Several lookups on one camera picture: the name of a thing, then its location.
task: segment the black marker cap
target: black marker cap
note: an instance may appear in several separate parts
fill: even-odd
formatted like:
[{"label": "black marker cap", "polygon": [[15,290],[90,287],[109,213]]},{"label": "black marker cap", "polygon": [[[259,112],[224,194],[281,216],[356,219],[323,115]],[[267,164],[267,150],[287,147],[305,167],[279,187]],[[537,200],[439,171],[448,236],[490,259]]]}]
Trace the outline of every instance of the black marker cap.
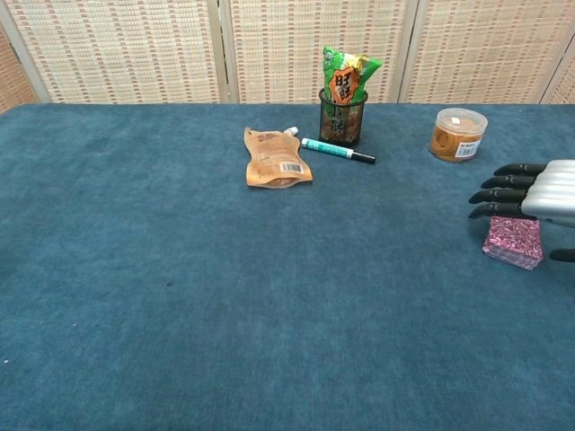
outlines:
[{"label": "black marker cap", "polygon": [[356,153],[355,151],[351,153],[351,159],[357,160],[358,162],[374,164],[376,162],[376,157],[373,155],[367,155],[362,153]]}]

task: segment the container lid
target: container lid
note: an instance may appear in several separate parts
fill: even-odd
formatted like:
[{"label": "container lid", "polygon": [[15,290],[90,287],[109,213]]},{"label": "container lid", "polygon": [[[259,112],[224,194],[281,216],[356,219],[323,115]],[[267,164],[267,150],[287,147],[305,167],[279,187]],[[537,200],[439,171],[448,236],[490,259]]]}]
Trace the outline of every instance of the container lid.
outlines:
[{"label": "container lid", "polygon": [[487,119],[474,110],[447,108],[441,110],[436,120],[438,127],[458,135],[482,135],[487,127]]}]

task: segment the plastic container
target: plastic container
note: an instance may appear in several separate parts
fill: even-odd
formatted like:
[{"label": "plastic container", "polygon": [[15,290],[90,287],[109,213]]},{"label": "plastic container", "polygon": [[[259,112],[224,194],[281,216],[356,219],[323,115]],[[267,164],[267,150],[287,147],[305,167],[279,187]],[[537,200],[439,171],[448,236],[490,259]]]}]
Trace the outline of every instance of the plastic container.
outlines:
[{"label": "plastic container", "polygon": [[333,103],[320,91],[322,115],[320,117],[320,141],[352,148],[359,142],[363,107],[367,101],[367,92],[363,101],[341,105]]},{"label": "plastic container", "polygon": [[447,108],[441,110],[435,122],[429,150],[449,162],[463,162],[475,157],[487,119],[474,110]]}]

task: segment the robot finger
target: robot finger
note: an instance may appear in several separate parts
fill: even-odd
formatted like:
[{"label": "robot finger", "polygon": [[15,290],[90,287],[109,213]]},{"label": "robot finger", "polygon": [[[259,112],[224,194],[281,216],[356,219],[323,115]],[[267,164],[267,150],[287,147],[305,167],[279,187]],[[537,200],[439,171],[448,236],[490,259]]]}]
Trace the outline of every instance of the robot finger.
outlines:
[{"label": "robot finger", "polygon": [[536,177],[547,167],[546,164],[512,163],[501,166],[493,175],[526,175]]},{"label": "robot finger", "polygon": [[517,175],[501,175],[491,177],[482,184],[482,189],[529,189],[535,183],[535,177],[524,177]]},{"label": "robot finger", "polygon": [[469,218],[479,218],[484,216],[502,216],[509,218],[525,218],[528,220],[536,220],[536,217],[527,215],[521,211],[519,204],[502,204],[499,202],[483,204],[476,207],[471,213]]},{"label": "robot finger", "polygon": [[557,249],[549,254],[549,259],[560,262],[575,262],[575,249]]},{"label": "robot finger", "polygon": [[520,204],[527,196],[524,190],[508,189],[489,189],[481,190],[469,198],[470,204],[479,204],[480,202],[501,202]]}]

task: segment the round plastic tub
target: round plastic tub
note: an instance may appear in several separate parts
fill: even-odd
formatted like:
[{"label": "round plastic tub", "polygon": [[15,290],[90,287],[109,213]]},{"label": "round plastic tub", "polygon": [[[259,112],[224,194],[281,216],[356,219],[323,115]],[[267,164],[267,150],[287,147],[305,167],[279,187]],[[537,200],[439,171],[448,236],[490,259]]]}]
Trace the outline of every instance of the round plastic tub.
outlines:
[{"label": "round plastic tub", "polygon": [[447,108],[441,110],[435,122],[429,150],[449,162],[463,162],[477,154],[487,119],[474,110]]}]

